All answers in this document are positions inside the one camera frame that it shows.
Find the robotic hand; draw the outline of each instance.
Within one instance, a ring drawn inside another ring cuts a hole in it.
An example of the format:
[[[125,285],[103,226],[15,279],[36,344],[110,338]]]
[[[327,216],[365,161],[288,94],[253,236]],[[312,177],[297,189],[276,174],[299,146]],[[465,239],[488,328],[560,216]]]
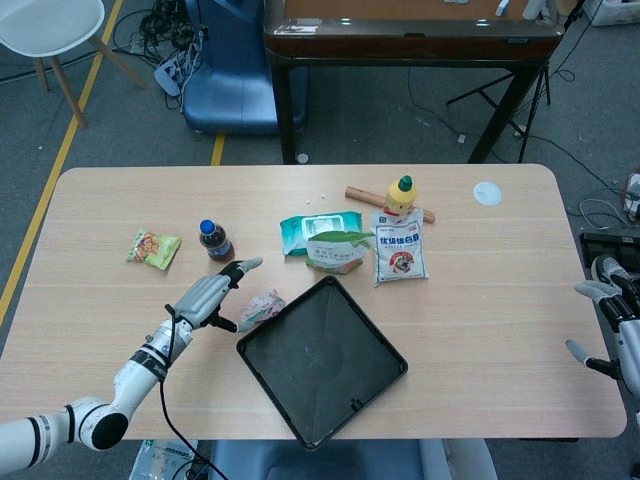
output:
[[[623,381],[633,396],[640,399],[640,290],[612,257],[597,257],[592,277],[598,281],[586,280],[576,285],[576,290],[591,298],[609,322],[617,360],[593,358],[575,340],[567,340],[567,348],[586,367]]]
[[[172,308],[171,314],[127,361],[113,380],[113,401],[84,397],[63,409],[0,425],[0,475],[42,463],[63,443],[79,442],[107,450],[124,436],[131,417],[172,363],[191,343],[191,332],[213,325],[235,332],[235,323],[219,315],[230,289],[261,258],[231,262],[218,275],[202,277]]]

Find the blue bottle cap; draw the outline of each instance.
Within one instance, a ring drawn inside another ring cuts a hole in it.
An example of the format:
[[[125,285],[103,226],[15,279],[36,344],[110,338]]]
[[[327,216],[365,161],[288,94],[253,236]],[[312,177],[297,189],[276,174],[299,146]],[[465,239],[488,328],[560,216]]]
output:
[[[211,220],[203,220],[200,222],[200,232],[203,235],[211,235],[216,231],[216,224]]]

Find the yellow bottle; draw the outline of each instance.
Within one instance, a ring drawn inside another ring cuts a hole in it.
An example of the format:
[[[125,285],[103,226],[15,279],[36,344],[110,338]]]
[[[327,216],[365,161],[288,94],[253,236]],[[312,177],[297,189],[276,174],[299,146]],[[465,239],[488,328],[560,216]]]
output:
[[[409,175],[405,175],[389,186],[384,213],[397,217],[407,215],[417,195],[418,191],[413,185],[413,180]]]

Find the yellow floor line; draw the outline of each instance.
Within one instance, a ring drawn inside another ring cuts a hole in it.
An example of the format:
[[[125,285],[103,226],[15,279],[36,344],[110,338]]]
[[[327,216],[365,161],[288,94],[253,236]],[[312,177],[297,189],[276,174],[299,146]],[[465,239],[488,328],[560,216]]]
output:
[[[224,133],[216,135],[216,141],[213,143],[213,153],[211,154],[211,166],[219,167],[222,163],[222,151],[224,150]]]
[[[113,33],[113,28],[116,24],[118,13],[120,13],[120,8],[122,7],[123,1],[124,0],[116,0],[115,4],[113,5],[113,9],[111,10],[111,14],[109,15],[109,19],[107,20],[104,33],[102,34],[102,41],[104,43],[107,43],[109,41],[109,38],[111,38],[111,34]],[[80,95],[80,99],[78,100],[78,104],[80,105],[80,108],[82,110],[84,110],[84,107],[87,105],[89,94],[91,93],[91,89],[93,88],[93,85],[96,81],[96,76],[98,75],[100,65],[102,64],[102,58],[102,54],[96,55],[93,59],[93,63],[91,64],[91,70],[89,70],[87,81],[84,84],[82,94]],[[58,181],[58,177],[60,176],[60,172],[62,171],[62,166],[67,159],[69,149],[71,148],[71,143],[73,142],[73,137],[75,136],[77,130],[78,121],[75,117],[72,117],[71,122],[69,122],[69,126],[67,127],[67,133],[65,133],[64,139],[62,140],[60,150],[58,150],[56,160],[53,163],[53,167],[51,168],[51,173],[49,173],[47,183],[45,184],[42,195],[40,196],[40,200],[38,201],[36,211],[33,213],[31,223],[29,223],[29,228],[27,229],[27,233],[22,240],[22,245],[20,246],[20,250],[18,251],[18,256],[13,263],[11,273],[9,273],[7,284],[4,286],[4,290],[2,291],[2,297],[0,297],[0,325],[2,325],[2,323],[4,322],[4,317],[6,316],[7,310],[9,309],[9,304],[11,303],[13,294],[15,293],[16,287],[18,286],[20,275],[22,274],[22,270],[27,263],[29,252],[31,251],[31,247],[33,246],[36,234],[38,233],[38,229],[40,228],[40,224],[42,223],[42,219],[44,218],[47,206],[49,205],[49,201],[51,200],[53,188]]]

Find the bottle cap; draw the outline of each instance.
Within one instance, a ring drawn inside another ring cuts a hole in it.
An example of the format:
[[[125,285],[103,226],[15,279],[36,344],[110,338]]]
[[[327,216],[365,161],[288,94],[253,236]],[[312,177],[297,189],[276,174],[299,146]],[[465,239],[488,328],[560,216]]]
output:
[[[203,220],[200,222],[200,232],[203,235],[211,235],[216,231],[216,224],[211,220]]]
[[[398,188],[403,192],[408,192],[409,190],[411,190],[412,186],[413,180],[411,180],[411,177],[409,175],[405,175],[398,182]]]

